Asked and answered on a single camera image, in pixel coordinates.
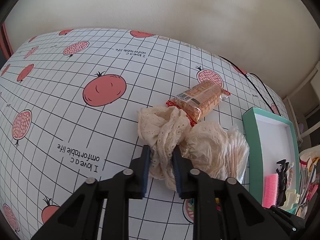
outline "pomegranate print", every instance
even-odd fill
[[[74,29],[68,29],[68,30],[63,30],[61,32],[59,32],[59,36],[61,35],[67,35],[69,32],[73,31]]]
[[[84,50],[86,47],[89,46],[89,42],[88,41],[79,41],[77,43],[74,43],[68,47],[66,47],[63,51],[63,55],[70,55],[69,57],[72,57],[73,54]]]
[[[32,120],[32,113],[30,110],[21,111],[12,123],[12,137],[17,140],[16,146],[19,146],[19,140],[26,136],[29,131]]]
[[[240,68],[240,67],[236,68],[234,65],[232,65],[232,66],[233,66],[233,68],[234,68],[237,72],[239,72],[240,74],[247,75],[247,71],[245,71],[244,69],[242,69],[242,68]]]
[[[89,106],[104,106],[120,98],[127,84],[123,77],[118,75],[102,75],[98,72],[98,77],[91,80],[83,90],[83,100]]]
[[[27,53],[23,58],[26,59],[26,58],[29,57],[32,53],[34,53],[38,48],[39,48],[39,46],[33,47],[31,50],[28,51],[28,53]]]
[[[14,229],[14,231],[16,232],[20,231],[16,216],[14,215],[11,208],[7,204],[3,204],[3,212],[7,222]]]
[[[277,109],[275,104],[273,104],[273,103],[271,104],[271,109],[273,110],[274,114],[280,115],[280,113],[279,113],[279,111],[278,111],[278,109]]]
[[[3,70],[2,73],[1,73],[1,76],[3,76],[3,74],[7,72],[7,70],[8,70],[9,67],[10,67],[10,64],[8,64],[8,65],[4,68],[4,70]]]
[[[47,203],[47,206],[42,210],[41,213],[42,222],[45,223],[59,209],[59,206],[50,205],[50,200],[52,200],[51,198],[48,199],[45,197],[43,200]]]
[[[130,31],[130,34],[136,38],[147,38],[147,37],[151,37],[154,35],[151,33],[144,33],[144,32],[138,32],[138,31]]]
[[[28,76],[28,74],[31,72],[31,70],[33,69],[35,65],[34,64],[30,64],[28,66],[26,66],[19,74],[19,76],[17,77],[17,81],[21,82],[23,81],[23,79]]]
[[[193,198],[185,199],[183,202],[183,215],[191,223],[193,223],[195,202]]]
[[[210,81],[213,81],[214,83],[216,83],[221,88],[223,88],[223,81],[222,81],[221,77],[217,73],[215,73],[213,70],[201,69],[201,67],[197,67],[197,69],[199,69],[199,71],[197,73],[197,79],[198,79],[199,83],[201,83],[204,80],[210,80]]]
[[[32,37],[32,38],[28,41],[28,43],[31,42],[31,41],[33,41],[36,37],[37,37],[37,36]]]

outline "orange snack wrapper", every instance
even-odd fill
[[[184,110],[194,126],[199,119],[206,116],[221,101],[231,94],[216,83],[205,80],[166,102],[167,106],[176,106]]]

